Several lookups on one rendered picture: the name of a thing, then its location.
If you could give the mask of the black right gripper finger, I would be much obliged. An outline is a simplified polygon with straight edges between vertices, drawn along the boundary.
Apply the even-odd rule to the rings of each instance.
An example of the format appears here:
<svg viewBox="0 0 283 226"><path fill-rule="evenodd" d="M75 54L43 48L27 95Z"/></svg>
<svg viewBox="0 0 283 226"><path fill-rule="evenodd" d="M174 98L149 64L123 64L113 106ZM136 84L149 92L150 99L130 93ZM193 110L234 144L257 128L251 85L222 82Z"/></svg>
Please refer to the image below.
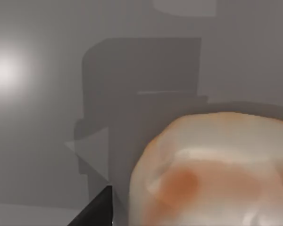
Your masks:
<svg viewBox="0 0 283 226"><path fill-rule="evenodd" d="M113 226L112 186L106 186L67 226Z"/></svg>

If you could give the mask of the pale brown bread loaf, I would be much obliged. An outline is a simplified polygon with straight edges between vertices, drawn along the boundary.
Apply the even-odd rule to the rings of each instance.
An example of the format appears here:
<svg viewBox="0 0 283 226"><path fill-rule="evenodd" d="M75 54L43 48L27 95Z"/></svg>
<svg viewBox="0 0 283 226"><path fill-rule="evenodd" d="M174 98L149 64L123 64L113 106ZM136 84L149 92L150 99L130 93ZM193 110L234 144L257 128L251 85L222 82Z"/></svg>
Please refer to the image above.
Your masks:
<svg viewBox="0 0 283 226"><path fill-rule="evenodd" d="M283 121L182 116L144 148L128 226L283 226Z"/></svg>

